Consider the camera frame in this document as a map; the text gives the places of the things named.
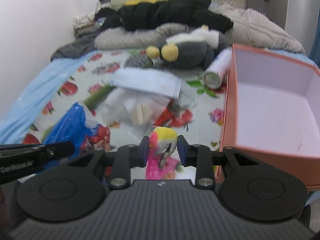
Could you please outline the light blue bed sheet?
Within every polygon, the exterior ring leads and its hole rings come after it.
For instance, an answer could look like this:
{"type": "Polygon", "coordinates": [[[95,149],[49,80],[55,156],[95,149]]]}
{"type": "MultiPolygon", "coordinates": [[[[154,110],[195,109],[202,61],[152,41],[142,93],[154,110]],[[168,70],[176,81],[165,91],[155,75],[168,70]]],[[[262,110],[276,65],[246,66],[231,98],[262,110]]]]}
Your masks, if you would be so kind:
{"type": "MultiPolygon", "coordinates": [[[[79,68],[79,66],[91,57],[93,51],[88,53],[79,59],[57,59],[49,64],[39,75],[32,81],[32,83],[24,90],[21,96],[14,103],[12,109],[7,116],[1,121],[1,143],[2,144],[15,144],[23,142],[25,135],[28,133],[31,124],[38,117],[43,109],[45,102],[50,100],[55,95],[56,91],[63,85],[65,81],[69,79],[79,68]]],[[[284,56],[292,57],[290,53],[284,54],[284,56]]],[[[181,70],[171,69],[167,67],[161,61],[159,62],[167,70],[181,70]]],[[[228,72],[222,83],[222,86],[226,87],[227,91],[227,79],[228,72]]]]}

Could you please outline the white spray can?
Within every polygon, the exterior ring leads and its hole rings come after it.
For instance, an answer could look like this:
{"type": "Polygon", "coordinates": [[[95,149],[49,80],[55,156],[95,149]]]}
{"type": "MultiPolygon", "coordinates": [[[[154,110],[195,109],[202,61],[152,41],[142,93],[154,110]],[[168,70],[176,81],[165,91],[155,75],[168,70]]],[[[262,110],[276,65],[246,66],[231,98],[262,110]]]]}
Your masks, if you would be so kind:
{"type": "Polygon", "coordinates": [[[221,87],[231,62],[232,50],[231,48],[223,49],[209,67],[204,71],[203,84],[211,89],[218,89],[221,87]]]}

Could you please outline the cardboard box with tissues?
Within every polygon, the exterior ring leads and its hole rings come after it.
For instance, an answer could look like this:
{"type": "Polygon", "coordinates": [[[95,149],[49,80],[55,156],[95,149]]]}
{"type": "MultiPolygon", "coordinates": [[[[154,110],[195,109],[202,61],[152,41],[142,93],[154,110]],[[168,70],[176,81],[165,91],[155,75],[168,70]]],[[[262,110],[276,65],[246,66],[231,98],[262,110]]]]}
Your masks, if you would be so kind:
{"type": "Polygon", "coordinates": [[[93,33],[99,29],[99,25],[94,21],[95,14],[77,16],[73,19],[73,34],[75,38],[93,33]]]}

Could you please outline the fruit pattern tablecloth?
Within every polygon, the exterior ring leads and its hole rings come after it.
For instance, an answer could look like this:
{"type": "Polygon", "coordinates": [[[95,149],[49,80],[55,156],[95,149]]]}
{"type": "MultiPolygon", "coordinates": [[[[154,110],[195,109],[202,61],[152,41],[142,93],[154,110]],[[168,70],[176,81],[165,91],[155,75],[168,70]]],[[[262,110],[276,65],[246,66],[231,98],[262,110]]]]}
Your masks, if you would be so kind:
{"type": "Polygon", "coordinates": [[[172,129],[188,142],[220,148],[226,87],[211,89],[202,71],[167,70],[144,50],[97,52],[45,102],[23,142],[70,140],[76,154],[136,144],[154,130],[172,129]],[[178,99],[126,88],[126,81],[174,80],[178,99]]]}

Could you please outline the clear bag with wooden sticks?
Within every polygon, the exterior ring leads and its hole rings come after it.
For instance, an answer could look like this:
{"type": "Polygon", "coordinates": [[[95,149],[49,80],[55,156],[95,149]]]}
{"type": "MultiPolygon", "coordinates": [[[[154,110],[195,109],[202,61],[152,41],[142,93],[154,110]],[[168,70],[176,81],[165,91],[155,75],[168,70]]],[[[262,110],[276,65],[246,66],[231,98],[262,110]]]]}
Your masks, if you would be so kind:
{"type": "Polygon", "coordinates": [[[161,95],[116,88],[108,94],[101,116],[108,126],[118,123],[127,133],[140,138],[150,133],[169,102],[161,95]]]}

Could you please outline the yellow pillow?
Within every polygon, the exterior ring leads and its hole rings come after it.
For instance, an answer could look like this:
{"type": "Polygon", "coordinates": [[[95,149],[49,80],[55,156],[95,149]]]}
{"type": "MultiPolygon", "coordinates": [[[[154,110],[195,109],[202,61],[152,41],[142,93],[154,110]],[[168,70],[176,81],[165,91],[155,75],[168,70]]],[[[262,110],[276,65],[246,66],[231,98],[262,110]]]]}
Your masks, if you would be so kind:
{"type": "Polygon", "coordinates": [[[157,0],[130,0],[125,2],[125,5],[138,5],[139,3],[156,3],[157,0]]]}

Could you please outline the dark grey blanket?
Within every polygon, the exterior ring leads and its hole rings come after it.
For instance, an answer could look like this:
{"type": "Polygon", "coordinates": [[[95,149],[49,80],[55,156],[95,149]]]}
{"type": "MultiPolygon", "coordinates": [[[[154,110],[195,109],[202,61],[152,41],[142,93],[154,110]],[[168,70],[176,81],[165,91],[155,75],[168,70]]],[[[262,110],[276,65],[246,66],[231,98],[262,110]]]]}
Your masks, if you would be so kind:
{"type": "Polygon", "coordinates": [[[69,43],[65,46],[60,47],[56,50],[51,58],[50,61],[54,61],[55,59],[77,59],[80,58],[87,53],[95,50],[95,38],[101,33],[100,30],[95,31],[93,33],[84,34],[72,43],[69,43]]]}

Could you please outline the light blue face mask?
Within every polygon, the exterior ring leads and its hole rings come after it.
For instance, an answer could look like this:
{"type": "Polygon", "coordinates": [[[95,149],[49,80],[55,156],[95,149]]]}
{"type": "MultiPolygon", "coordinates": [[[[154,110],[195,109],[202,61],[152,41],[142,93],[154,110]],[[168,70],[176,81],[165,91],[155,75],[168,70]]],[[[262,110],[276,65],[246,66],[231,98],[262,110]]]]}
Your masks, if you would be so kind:
{"type": "Polygon", "coordinates": [[[109,77],[110,84],[178,99],[182,80],[171,72],[153,68],[120,68],[109,77]]]}

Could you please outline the black jacket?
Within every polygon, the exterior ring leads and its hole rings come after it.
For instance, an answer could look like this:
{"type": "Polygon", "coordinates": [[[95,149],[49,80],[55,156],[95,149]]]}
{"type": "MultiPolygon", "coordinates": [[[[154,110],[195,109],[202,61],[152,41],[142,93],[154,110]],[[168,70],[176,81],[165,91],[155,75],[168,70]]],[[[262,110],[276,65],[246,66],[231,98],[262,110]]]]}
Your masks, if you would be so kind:
{"type": "Polygon", "coordinates": [[[94,20],[104,19],[101,28],[123,27],[126,31],[156,29],[166,23],[180,23],[199,28],[207,25],[209,29],[226,33],[233,28],[233,21],[209,10],[211,0],[167,0],[154,4],[139,3],[125,5],[119,10],[109,7],[100,9],[94,20]]]}

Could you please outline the orange shoe box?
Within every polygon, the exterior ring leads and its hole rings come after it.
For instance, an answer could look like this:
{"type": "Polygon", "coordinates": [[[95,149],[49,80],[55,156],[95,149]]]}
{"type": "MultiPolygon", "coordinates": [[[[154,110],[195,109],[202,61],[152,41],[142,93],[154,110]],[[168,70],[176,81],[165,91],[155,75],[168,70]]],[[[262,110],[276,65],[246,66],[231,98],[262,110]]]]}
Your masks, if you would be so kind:
{"type": "Polygon", "coordinates": [[[221,146],[233,146],[319,190],[319,69],[234,44],[221,146]]]}

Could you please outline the blue curtain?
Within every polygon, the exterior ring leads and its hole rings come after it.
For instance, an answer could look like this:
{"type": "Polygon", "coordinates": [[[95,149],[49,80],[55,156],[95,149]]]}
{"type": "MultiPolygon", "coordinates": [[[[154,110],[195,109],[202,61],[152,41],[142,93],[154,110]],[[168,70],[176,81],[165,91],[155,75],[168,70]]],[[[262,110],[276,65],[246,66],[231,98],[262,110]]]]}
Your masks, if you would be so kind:
{"type": "Polygon", "coordinates": [[[318,18],[317,30],[309,58],[319,67],[320,63],[320,18],[318,18]]]}

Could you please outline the colourful small plush keychain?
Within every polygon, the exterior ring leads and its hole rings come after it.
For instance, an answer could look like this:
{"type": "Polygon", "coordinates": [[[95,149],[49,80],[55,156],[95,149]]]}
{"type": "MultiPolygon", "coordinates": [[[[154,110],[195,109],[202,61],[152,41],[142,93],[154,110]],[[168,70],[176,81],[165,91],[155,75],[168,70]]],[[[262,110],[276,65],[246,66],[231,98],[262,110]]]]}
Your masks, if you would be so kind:
{"type": "Polygon", "coordinates": [[[180,162],[172,157],[177,148],[177,133],[157,126],[149,137],[149,155],[145,170],[147,180],[173,180],[180,162]]]}

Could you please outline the blue white plastic package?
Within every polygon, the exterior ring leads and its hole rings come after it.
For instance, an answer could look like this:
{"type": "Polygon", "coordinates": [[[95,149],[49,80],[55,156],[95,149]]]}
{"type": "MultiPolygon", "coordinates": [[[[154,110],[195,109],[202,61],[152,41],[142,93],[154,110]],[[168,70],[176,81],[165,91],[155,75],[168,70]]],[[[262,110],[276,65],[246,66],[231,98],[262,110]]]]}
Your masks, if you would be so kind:
{"type": "Polygon", "coordinates": [[[74,145],[74,152],[63,158],[71,160],[90,150],[111,150],[111,132],[109,127],[97,122],[95,116],[82,102],[76,102],[55,124],[43,140],[43,144],[53,144],[70,141],[74,145]]]}

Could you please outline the green long-handled massage brush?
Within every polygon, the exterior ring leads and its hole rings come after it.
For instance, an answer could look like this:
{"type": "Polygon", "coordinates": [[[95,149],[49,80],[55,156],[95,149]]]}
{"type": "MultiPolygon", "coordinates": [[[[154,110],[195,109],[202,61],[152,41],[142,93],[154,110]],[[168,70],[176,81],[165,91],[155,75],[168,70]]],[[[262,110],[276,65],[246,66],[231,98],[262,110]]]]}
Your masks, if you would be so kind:
{"type": "Polygon", "coordinates": [[[101,116],[108,94],[116,89],[109,84],[110,75],[126,67],[151,68],[153,62],[144,50],[98,51],[84,61],[76,73],[57,90],[57,94],[48,101],[34,122],[40,142],[43,142],[71,106],[80,101],[88,107],[98,123],[109,127],[111,146],[138,142],[142,137],[133,137],[118,123],[108,126],[101,116]]]}

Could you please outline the grey penguin plush toy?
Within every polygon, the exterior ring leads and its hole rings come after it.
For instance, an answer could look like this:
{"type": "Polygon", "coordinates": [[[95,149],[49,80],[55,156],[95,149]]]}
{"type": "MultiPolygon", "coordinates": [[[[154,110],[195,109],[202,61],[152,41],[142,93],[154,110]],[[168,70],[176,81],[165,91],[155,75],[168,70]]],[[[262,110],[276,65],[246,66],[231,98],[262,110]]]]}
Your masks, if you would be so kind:
{"type": "Polygon", "coordinates": [[[203,25],[190,33],[179,33],[146,48],[150,59],[160,59],[172,69],[206,70],[217,55],[228,46],[228,38],[218,30],[203,25]]]}

